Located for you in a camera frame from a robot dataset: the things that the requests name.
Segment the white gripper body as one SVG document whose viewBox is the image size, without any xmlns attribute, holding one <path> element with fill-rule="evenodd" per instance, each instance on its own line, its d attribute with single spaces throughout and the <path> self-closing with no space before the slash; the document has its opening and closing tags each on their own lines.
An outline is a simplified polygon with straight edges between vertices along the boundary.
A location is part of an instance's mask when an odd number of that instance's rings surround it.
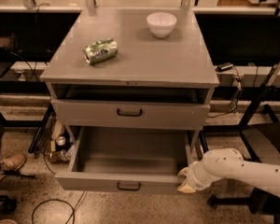
<svg viewBox="0 0 280 224">
<path fill-rule="evenodd" d="M 207 189 L 211 186 L 213 178 L 206 172 L 201 161 L 193 162 L 186 174 L 189 185 L 196 190 Z"/>
</svg>

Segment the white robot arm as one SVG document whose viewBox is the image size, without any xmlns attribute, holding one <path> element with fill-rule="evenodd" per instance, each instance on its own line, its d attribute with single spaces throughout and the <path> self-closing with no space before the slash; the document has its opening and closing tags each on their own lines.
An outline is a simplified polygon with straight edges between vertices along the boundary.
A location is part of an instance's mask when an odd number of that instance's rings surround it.
<svg viewBox="0 0 280 224">
<path fill-rule="evenodd" d="M 280 165 L 245 161 L 234 148 L 209 150 L 179 173 L 183 181 L 177 190 L 194 193 L 221 179 L 234 179 L 280 198 Z"/>
</svg>

